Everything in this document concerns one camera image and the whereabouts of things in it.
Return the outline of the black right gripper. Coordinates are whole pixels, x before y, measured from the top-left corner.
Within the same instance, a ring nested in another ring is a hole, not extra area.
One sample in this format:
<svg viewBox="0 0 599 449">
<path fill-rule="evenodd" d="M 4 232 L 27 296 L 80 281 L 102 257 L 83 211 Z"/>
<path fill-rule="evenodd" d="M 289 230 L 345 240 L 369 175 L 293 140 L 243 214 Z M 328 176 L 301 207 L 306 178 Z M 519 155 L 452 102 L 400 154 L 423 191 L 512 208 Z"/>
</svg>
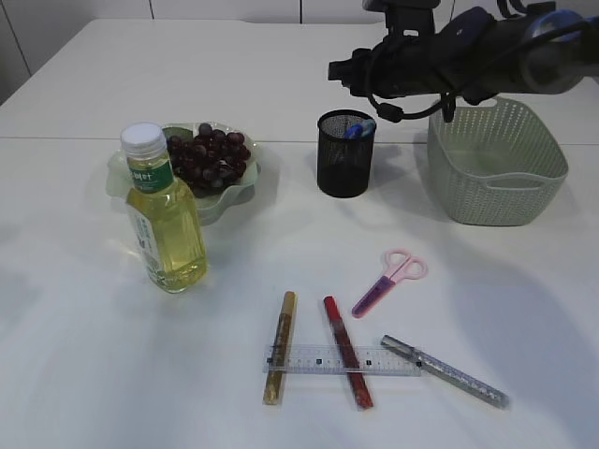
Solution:
<svg viewBox="0 0 599 449">
<path fill-rule="evenodd" d="M 431 45 L 438 41 L 433 11 L 438 1 L 364 1 L 362 8 L 385 15 L 387 34 L 371 49 L 358 48 L 346 60 L 329 63 L 328 80 L 355 97 L 381 98 L 449 93 Z"/>
</svg>

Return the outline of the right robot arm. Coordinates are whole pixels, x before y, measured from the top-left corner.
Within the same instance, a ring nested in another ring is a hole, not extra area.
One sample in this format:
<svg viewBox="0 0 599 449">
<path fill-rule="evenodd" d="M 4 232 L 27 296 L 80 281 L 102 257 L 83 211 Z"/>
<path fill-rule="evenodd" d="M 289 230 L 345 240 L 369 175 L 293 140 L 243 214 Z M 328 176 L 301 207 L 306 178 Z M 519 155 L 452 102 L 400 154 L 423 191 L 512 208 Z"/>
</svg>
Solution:
<svg viewBox="0 0 599 449">
<path fill-rule="evenodd" d="M 496 19 L 472 7 L 437 30 L 436 1 L 366 1 L 387 34 L 329 63 L 328 78 L 392 122 L 478 105 L 498 94 L 562 94 L 598 73 L 598 20 L 554 2 L 501 1 Z"/>
</svg>

